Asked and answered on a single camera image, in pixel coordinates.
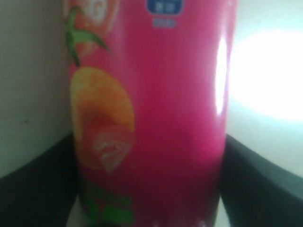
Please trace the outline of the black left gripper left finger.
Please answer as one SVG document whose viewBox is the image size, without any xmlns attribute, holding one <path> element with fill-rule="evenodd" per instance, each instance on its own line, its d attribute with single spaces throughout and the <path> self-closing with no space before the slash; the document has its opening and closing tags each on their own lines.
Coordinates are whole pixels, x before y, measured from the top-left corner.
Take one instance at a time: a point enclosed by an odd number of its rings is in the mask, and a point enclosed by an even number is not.
<svg viewBox="0 0 303 227">
<path fill-rule="evenodd" d="M 2 227 L 64 227 L 79 192 L 73 134 L 0 179 Z"/>
</svg>

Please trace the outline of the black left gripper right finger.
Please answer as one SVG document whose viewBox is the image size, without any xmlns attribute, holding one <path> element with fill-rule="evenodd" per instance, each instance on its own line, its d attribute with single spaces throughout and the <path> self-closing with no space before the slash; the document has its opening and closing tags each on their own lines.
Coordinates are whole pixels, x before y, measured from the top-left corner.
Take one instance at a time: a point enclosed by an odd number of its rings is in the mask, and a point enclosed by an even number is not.
<svg viewBox="0 0 303 227">
<path fill-rule="evenodd" d="M 226 137 L 220 194 L 232 227 L 301 227 L 303 179 Z"/>
</svg>

